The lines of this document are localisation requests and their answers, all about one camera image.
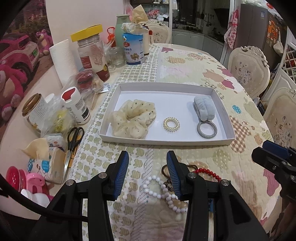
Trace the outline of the yellow lid clear jar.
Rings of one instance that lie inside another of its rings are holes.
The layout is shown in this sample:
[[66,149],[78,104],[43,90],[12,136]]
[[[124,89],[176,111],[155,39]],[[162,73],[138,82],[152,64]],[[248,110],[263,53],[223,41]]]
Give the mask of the yellow lid clear jar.
[[110,73],[99,35],[102,31],[102,25],[93,25],[73,33],[70,37],[72,42],[78,44],[78,54],[83,69],[94,71],[103,82],[106,82],[110,78]]

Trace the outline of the light blue fluffy scrunchie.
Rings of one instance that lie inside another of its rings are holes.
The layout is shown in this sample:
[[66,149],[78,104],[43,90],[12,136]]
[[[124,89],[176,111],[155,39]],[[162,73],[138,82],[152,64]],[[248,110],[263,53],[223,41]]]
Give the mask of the light blue fluffy scrunchie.
[[201,121],[212,121],[215,118],[215,105],[209,96],[196,96],[193,102],[194,109]]

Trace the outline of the white paper towel roll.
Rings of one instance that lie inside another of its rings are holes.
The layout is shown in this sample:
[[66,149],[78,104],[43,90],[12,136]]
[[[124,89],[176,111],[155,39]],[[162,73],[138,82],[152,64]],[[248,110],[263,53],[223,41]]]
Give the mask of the white paper towel roll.
[[66,39],[53,45],[49,48],[49,51],[60,82],[64,87],[69,78],[79,72],[70,49],[69,40]]

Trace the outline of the pink plastic toy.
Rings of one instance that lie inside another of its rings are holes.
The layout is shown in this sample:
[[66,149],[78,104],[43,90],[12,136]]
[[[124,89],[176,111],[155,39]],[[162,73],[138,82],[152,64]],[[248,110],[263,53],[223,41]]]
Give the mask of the pink plastic toy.
[[40,206],[47,207],[53,199],[44,177],[38,173],[29,173],[10,166],[6,172],[6,181],[23,196]]

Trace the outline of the white shallow tray box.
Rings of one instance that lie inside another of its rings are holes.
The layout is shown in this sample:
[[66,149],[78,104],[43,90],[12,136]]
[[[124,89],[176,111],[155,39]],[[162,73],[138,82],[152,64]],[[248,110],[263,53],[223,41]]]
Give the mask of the white shallow tray box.
[[[203,138],[197,132],[199,118],[193,106],[196,96],[209,96],[215,105],[213,123],[217,126],[217,135],[214,138]],[[113,136],[109,115],[127,100],[135,99],[155,104],[157,116],[148,127],[148,134],[144,139]],[[161,146],[221,146],[235,140],[229,115],[214,89],[161,82],[120,83],[110,99],[99,135],[105,142]]]

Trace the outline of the cream dotted scrunchie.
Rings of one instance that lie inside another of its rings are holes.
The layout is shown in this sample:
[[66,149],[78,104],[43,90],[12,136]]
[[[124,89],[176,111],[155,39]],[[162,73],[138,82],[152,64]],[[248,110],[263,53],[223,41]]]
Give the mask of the cream dotted scrunchie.
[[157,116],[153,102],[127,100],[119,110],[109,115],[112,135],[120,138],[144,139],[148,127]]

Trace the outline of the patchwork quilted tablecloth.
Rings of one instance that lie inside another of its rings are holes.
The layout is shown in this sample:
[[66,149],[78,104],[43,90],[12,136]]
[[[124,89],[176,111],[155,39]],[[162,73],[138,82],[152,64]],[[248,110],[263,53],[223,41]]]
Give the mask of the patchwork quilted tablecloth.
[[[126,66],[93,114],[70,177],[87,181],[128,152],[122,190],[107,204],[115,240],[181,240],[188,204],[164,185],[167,152],[227,179],[267,233],[281,205],[273,173],[252,161],[272,136],[251,97],[214,57],[151,45],[140,65]],[[143,139],[118,138],[111,114],[137,100],[155,105]]]

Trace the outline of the small clear glass jar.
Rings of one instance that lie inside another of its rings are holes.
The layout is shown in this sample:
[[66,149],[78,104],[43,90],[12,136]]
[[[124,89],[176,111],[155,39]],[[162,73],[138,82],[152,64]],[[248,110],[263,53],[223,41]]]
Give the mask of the small clear glass jar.
[[111,63],[116,68],[121,68],[122,66],[125,65],[123,50],[120,47],[112,47],[109,50],[109,57],[110,57]]

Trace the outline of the black handled scissors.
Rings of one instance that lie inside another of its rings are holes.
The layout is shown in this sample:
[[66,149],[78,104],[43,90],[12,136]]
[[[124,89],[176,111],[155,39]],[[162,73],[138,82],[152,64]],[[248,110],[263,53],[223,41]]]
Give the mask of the black handled scissors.
[[73,127],[67,135],[68,148],[67,148],[66,158],[64,162],[64,173],[63,173],[62,182],[65,182],[66,180],[67,169],[69,167],[71,156],[74,153],[74,150],[81,143],[83,136],[84,136],[84,129],[82,127]]

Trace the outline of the plastic bag with red item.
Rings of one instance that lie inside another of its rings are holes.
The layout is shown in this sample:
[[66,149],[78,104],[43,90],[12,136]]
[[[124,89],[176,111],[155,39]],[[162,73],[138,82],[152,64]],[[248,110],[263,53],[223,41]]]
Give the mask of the plastic bag with red item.
[[101,92],[104,82],[92,70],[84,70],[69,78],[70,86],[78,89],[83,98]]

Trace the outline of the blue hair claw clip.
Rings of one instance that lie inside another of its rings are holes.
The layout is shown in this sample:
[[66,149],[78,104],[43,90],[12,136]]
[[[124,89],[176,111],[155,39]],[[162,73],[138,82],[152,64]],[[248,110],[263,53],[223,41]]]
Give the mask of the blue hair claw clip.
[[208,199],[208,211],[210,213],[214,212],[214,200],[212,198]]

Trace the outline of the brown hair tie pink charm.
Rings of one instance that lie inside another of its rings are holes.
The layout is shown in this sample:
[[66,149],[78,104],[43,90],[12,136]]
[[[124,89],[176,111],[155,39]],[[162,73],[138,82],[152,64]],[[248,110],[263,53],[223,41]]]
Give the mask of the brown hair tie pink charm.
[[[196,171],[198,167],[196,165],[187,165],[190,171]],[[168,171],[168,166],[164,165],[162,166],[161,173],[166,177],[166,182],[171,183],[171,178]]]

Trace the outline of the ornate cream chair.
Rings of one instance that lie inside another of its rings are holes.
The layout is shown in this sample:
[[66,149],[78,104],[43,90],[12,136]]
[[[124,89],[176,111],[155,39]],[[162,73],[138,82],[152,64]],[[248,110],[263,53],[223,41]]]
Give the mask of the ornate cream chair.
[[270,80],[268,61],[255,46],[234,49],[229,56],[228,70],[252,99],[264,92]]
[[154,43],[170,43],[171,29],[162,22],[148,22],[147,26],[152,31]]
[[278,89],[271,97],[263,118],[275,143],[295,148],[295,89]]

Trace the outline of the white lattice shelf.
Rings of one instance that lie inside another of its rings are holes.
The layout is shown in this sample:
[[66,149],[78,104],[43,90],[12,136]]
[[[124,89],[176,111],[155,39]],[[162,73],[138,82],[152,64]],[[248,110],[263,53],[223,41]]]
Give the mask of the white lattice shelf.
[[282,69],[295,82],[296,81],[296,51],[287,45],[287,51],[282,65]]

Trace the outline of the near ornate cream chair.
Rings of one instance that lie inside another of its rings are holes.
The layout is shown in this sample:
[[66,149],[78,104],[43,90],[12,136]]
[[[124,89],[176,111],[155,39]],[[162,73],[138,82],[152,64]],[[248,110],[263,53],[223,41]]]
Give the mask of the near ornate cream chair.
[[271,97],[263,118],[275,143],[295,148],[295,89],[278,89]]

